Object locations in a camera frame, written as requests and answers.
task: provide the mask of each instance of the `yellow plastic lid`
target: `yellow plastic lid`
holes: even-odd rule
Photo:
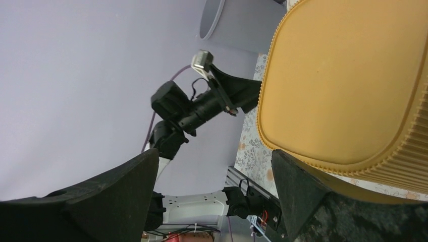
[[[272,40],[263,143],[326,172],[428,193],[427,36],[427,0],[301,0]]]

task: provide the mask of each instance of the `purple cable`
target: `purple cable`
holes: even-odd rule
[[[179,71],[177,71],[177,73],[175,73],[175,74],[173,75],[173,77],[171,77],[170,81],[175,80],[175,78],[176,78],[179,74],[181,74],[183,71],[185,71],[185,70],[189,69],[190,67],[191,67],[190,65],[187,65],[187,66],[185,66],[185,67],[181,68]],[[150,139],[150,133],[151,133],[151,129],[153,128],[153,122],[154,122],[154,116],[155,116],[155,115],[156,115],[156,112],[153,112],[153,115],[151,116],[150,125],[149,125],[149,127],[148,127],[148,131],[147,131],[147,136],[146,136],[146,139],[144,140],[143,148],[141,149],[141,153],[143,153],[143,152],[144,152],[144,149],[146,148],[146,145],[147,145],[147,143],[148,143],[148,140]]]
[[[230,217],[228,217],[228,223],[229,223],[230,240],[233,242],[232,227],[231,227],[231,225],[230,225]]]

